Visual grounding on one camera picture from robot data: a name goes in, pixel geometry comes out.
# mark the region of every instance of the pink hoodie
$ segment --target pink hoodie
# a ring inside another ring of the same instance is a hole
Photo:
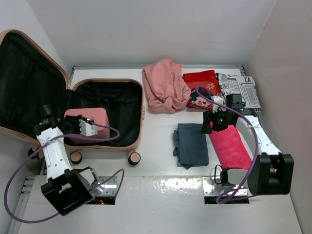
[[[181,76],[183,64],[165,58],[145,67],[142,71],[150,111],[175,113],[183,110],[191,89]]]

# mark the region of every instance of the wall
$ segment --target wall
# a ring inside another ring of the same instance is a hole
[[[276,0],[28,0],[70,65],[244,64]]]
[[[35,40],[56,62],[64,67],[53,45],[38,22],[26,0],[1,0],[0,1],[0,31],[5,29],[19,29]],[[29,146],[11,137],[0,135],[0,234],[6,234],[11,218],[6,213],[3,205],[3,194],[6,183],[13,171],[20,166],[27,157]],[[34,160],[27,165],[13,181],[9,190],[9,205],[14,211],[19,193],[26,175],[38,173],[39,162]]]
[[[312,1],[279,0],[248,67],[256,80],[266,132],[294,157],[291,196],[307,234],[312,233],[311,21]]]

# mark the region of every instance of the dark blue folded cloth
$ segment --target dark blue folded cloth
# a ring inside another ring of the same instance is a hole
[[[179,123],[174,131],[173,153],[186,169],[209,163],[206,135],[200,133],[201,127],[202,124]]]

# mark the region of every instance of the open suitcase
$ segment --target open suitcase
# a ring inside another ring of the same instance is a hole
[[[18,30],[0,33],[0,132],[34,144],[33,131],[40,122],[38,108],[57,106],[59,114],[68,109],[102,107],[110,126],[120,132],[113,141],[64,143],[72,152],[128,151],[130,158],[140,142],[144,119],[143,88],[132,79],[86,79],[70,89],[66,72],[26,34]]]

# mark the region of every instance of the pink packing cube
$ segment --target pink packing cube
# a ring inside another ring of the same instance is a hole
[[[81,108],[81,109],[69,109],[65,112],[64,116],[79,116],[82,115],[85,118],[92,118],[94,122],[100,125],[109,126],[108,117],[104,108]],[[107,128],[97,128],[97,134],[90,136],[91,138],[109,138],[110,130]],[[94,143],[94,141],[71,139],[76,144]]]

